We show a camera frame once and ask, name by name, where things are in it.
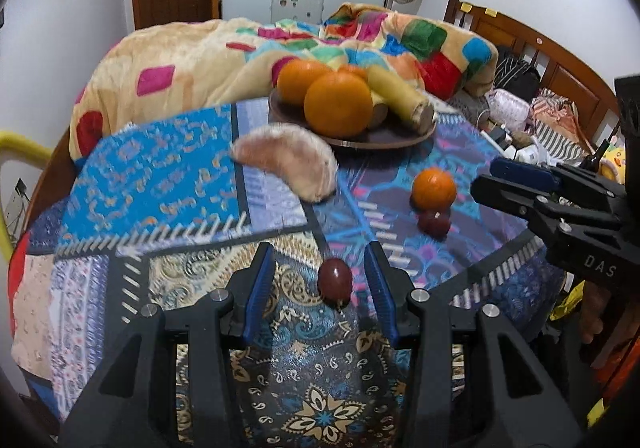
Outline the wooden headboard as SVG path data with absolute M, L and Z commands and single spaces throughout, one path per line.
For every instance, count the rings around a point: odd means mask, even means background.
M 542 32 L 491 8 L 448 0 L 444 21 L 505 46 L 538 70 L 540 85 L 574 102 L 582 132 L 596 145 L 605 118 L 617 115 L 614 91 L 596 71 Z

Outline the pink plush pillow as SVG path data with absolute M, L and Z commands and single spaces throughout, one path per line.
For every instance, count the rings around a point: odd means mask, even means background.
M 490 116 L 510 131 L 524 132 L 530 119 L 530 105 L 520 97 L 503 89 L 486 94 Z

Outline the yellow padded chair frame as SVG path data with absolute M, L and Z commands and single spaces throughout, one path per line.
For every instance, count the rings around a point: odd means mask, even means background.
M 51 156 L 51 148 L 16 132 L 1 131 L 1 255 L 6 262 L 26 224 L 36 172 L 44 169 Z

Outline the red grape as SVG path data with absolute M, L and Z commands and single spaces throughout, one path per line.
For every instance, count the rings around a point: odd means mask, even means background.
M 318 269 L 317 285 L 322 299 L 340 309 L 352 295 L 352 270 L 338 257 L 322 262 Z
M 427 236 L 436 240 L 444 240 L 451 226 L 447 212 L 424 211 L 418 218 L 418 227 Z

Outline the black bag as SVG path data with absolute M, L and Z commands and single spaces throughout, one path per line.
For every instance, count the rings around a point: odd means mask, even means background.
M 516 56 L 504 45 L 499 45 L 494 86 L 509 92 L 524 102 L 531 103 L 540 90 L 541 76 L 537 69 Z

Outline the colourful patchwork fleece blanket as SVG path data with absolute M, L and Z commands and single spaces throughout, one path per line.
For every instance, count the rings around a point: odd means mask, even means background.
M 378 65 L 443 101 L 494 83 L 496 45 L 453 24 L 370 4 L 344 3 L 320 25 L 244 17 L 139 29 L 94 69 L 70 117 L 68 152 L 84 161 L 127 124 L 268 95 L 290 60 L 333 69 Z

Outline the striped patterned cloth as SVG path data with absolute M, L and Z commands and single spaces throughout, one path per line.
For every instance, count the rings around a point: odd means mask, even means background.
M 594 152 L 569 98 L 543 88 L 532 101 L 532 116 L 536 138 L 550 163 L 577 165 Z

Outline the yellow banana piece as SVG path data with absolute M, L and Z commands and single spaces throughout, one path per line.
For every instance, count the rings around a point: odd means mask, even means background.
M 367 68 L 367 83 L 406 127 L 420 135 L 431 130 L 435 109 L 426 94 L 410 86 L 395 72 L 378 65 Z

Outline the small mandarin orange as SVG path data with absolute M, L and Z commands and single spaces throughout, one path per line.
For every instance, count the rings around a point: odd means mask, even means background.
M 412 203 L 422 211 L 444 211 L 457 198 L 457 185 L 452 176 L 439 168 L 421 171 L 411 187 Z

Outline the large orange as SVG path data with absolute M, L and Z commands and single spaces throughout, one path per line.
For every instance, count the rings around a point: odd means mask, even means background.
M 277 78 L 281 100 L 290 105 L 303 105 L 309 86 L 330 72 L 331 67 L 317 60 L 290 60 L 280 69 Z
M 350 138 L 367 129 L 372 115 L 367 82 L 349 72 L 338 71 L 314 81 L 304 98 L 308 127 L 330 138 Z

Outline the white box appliance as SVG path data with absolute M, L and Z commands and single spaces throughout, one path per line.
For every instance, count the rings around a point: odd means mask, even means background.
M 304 23 L 322 22 L 324 0 L 271 0 L 270 22 L 283 19 L 301 20 Z

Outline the blue patterned bedspread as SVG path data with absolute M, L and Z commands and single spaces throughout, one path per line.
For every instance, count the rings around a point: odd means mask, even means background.
M 493 149 L 457 110 L 438 104 L 433 135 L 396 150 L 340 150 L 336 190 L 300 200 L 277 177 L 234 162 L 232 143 L 265 125 L 257 98 L 130 127 L 102 139 L 72 172 L 14 257 L 11 354 L 30 387 L 65 419 L 114 336 L 145 304 L 165 311 L 224 287 L 258 246 L 274 249 L 270 299 L 257 338 L 230 356 L 247 441 L 255 447 L 389 447 L 398 431 L 410 355 L 373 315 L 364 249 L 380 243 L 413 284 L 467 309 L 494 302 L 533 335 L 564 276 L 523 221 L 473 201 Z M 448 172 L 450 230 L 418 227 L 414 178 Z M 352 270 L 338 309 L 318 269 Z

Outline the dark glass bottle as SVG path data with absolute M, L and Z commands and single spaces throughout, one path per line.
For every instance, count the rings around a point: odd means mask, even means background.
M 602 143 L 598 146 L 594 153 L 590 153 L 580 164 L 579 168 L 582 170 L 598 174 L 600 171 L 600 163 L 608 150 L 608 146 L 610 146 L 610 140 L 605 138 Z

